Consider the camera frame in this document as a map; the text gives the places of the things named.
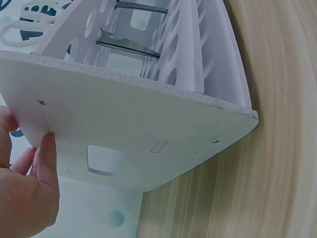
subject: hand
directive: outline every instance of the hand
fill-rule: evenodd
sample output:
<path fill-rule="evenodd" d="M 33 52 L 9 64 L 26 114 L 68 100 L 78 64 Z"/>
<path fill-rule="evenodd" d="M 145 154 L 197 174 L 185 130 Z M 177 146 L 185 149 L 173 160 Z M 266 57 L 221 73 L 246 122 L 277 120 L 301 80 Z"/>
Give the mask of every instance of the hand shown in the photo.
<path fill-rule="evenodd" d="M 29 148 L 9 168 L 10 131 L 18 129 L 0 106 L 0 237 L 28 238 L 56 221 L 59 187 L 55 137 L 46 134 L 39 149 Z"/>

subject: circular hole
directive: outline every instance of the circular hole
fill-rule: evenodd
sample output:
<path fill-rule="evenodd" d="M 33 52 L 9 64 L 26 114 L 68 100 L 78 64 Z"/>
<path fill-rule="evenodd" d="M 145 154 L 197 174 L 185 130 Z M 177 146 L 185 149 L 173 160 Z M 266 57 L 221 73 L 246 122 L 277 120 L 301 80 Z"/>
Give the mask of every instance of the circular hole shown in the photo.
<path fill-rule="evenodd" d="M 158 32 L 156 31 L 154 33 L 154 37 L 152 38 L 151 46 L 153 46 L 155 44 L 155 41 L 157 40 L 157 37 L 158 37 Z"/>
<path fill-rule="evenodd" d="M 169 51 L 168 51 L 168 61 L 171 61 L 173 58 L 178 43 L 178 34 L 174 36 L 174 39 L 172 40 L 172 43 L 170 44 Z"/>
<path fill-rule="evenodd" d="M 90 47 L 85 55 L 84 64 L 89 64 L 91 61 L 92 48 Z"/>
<path fill-rule="evenodd" d="M 110 22 L 110 20 L 111 20 L 112 13 L 113 13 L 113 9 L 111 9 L 110 12 L 109 12 L 108 15 L 107 15 L 106 25 L 109 24 L 109 22 Z"/>
<path fill-rule="evenodd" d="M 173 69 L 172 72 L 169 74 L 169 77 L 167 79 L 167 84 L 175 86 L 176 78 L 177 78 L 177 70 Z"/>
<path fill-rule="evenodd" d="M 162 39 L 163 35 L 164 35 L 164 32 L 165 32 L 165 29 L 166 29 L 166 24 L 164 24 L 161 32 L 160 32 L 160 38 Z"/>
<path fill-rule="evenodd" d="M 67 51 L 65 54 L 65 60 L 75 61 L 77 50 L 78 50 L 78 40 L 74 39 L 67 48 Z"/>
<path fill-rule="evenodd" d="M 170 31 L 173 32 L 174 29 L 175 29 L 175 26 L 178 22 L 178 19 L 179 19 L 179 11 L 176 13 L 176 15 L 173 17 L 173 20 L 172 20 L 172 24 L 170 26 Z"/>
<path fill-rule="evenodd" d="M 100 13 L 103 13 L 106 9 L 108 0 L 103 0 L 103 2 L 101 3 L 101 8 L 100 8 Z"/>
<path fill-rule="evenodd" d="M 24 136 L 24 134 L 23 134 L 23 132 L 21 131 L 20 128 L 18 128 L 18 130 L 16 130 L 16 131 L 10 132 L 10 134 L 13 137 L 22 137 L 22 136 Z"/>
<path fill-rule="evenodd" d="M 94 9 L 88 16 L 88 19 L 87 19 L 87 23 L 86 23 L 86 30 L 85 30 L 85 38 L 87 38 L 93 27 L 94 27 L 94 23 L 95 23 L 95 20 L 96 20 L 96 16 L 97 16 L 97 13 L 96 13 L 96 9 Z"/>
<path fill-rule="evenodd" d="M 219 144 L 220 143 L 220 140 L 213 140 L 213 141 L 211 141 L 212 142 L 212 144 Z"/>
<path fill-rule="evenodd" d="M 157 50 L 157 52 L 158 52 L 159 54 L 162 53 L 163 46 L 164 46 L 164 43 L 162 42 L 162 44 L 159 46 L 159 48 L 158 48 L 158 50 Z"/>
<path fill-rule="evenodd" d="M 157 70 L 157 73 L 155 74 L 155 77 L 154 77 L 154 81 L 158 82 L 159 80 L 159 69 Z"/>
<path fill-rule="evenodd" d="M 174 0 L 173 5 L 169 8 L 169 11 L 174 11 L 177 8 L 179 0 Z"/>
<path fill-rule="evenodd" d="M 150 76 L 151 76 L 151 69 L 150 69 L 150 71 L 149 71 L 149 73 L 148 73 L 148 78 L 150 78 Z"/>

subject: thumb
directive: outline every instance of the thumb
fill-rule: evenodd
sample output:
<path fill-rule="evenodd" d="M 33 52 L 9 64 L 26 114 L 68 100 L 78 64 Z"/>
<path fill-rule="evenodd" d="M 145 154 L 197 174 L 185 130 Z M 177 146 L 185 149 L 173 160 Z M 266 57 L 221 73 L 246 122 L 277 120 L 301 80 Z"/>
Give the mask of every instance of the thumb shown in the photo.
<path fill-rule="evenodd" d="M 59 186 L 56 170 L 56 143 L 53 134 L 43 136 L 37 153 L 37 179 L 53 189 L 59 198 Z"/>

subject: rectangular cutout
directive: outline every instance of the rectangular cutout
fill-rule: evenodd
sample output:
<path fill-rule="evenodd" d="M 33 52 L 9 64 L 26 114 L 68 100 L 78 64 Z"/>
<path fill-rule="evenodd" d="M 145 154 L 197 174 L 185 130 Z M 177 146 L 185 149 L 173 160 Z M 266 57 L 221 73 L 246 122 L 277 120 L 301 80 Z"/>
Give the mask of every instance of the rectangular cutout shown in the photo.
<path fill-rule="evenodd" d="M 159 153 L 164 147 L 165 145 L 168 144 L 168 140 L 159 140 L 156 145 L 153 147 L 153 149 L 151 150 L 152 153 Z"/>
<path fill-rule="evenodd" d="M 88 171 L 94 174 L 113 176 L 123 160 L 122 151 L 113 150 L 97 145 L 87 147 Z"/>

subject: curved white plastic piece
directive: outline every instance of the curved white plastic piece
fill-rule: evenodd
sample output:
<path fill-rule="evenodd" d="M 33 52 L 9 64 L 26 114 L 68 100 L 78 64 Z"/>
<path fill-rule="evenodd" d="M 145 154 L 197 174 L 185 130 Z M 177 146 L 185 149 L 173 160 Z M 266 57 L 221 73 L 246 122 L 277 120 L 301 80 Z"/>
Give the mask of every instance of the curved white plastic piece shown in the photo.
<path fill-rule="evenodd" d="M 27 7 L 31 7 L 34 5 L 47 5 L 48 7 L 53 8 L 56 11 L 56 15 L 55 16 L 50 16 L 47 15 L 45 13 L 42 12 L 37 12 L 37 11 L 30 11 L 30 10 L 25 10 L 25 8 Z M 53 2 L 53 1 L 47 1 L 47 0 L 34 0 L 31 2 L 28 2 L 26 4 L 24 4 L 21 7 L 20 10 L 20 14 L 21 17 L 25 18 L 25 19 L 31 19 L 31 20 L 36 20 L 36 21 L 44 21 L 47 23 L 53 23 L 55 22 L 60 14 L 64 11 L 64 9 L 58 5 L 57 3 Z"/>
<path fill-rule="evenodd" d="M 29 21 L 12 21 L 7 24 L 4 28 L 2 28 L 0 32 L 0 42 L 9 47 L 29 47 L 35 46 L 40 43 L 43 38 L 43 35 L 47 32 L 50 26 L 46 22 L 29 22 Z M 17 29 L 23 31 L 37 31 L 43 32 L 43 35 L 40 37 L 32 37 L 26 41 L 10 41 L 7 40 L 4 35 L 10 29 Z"/>

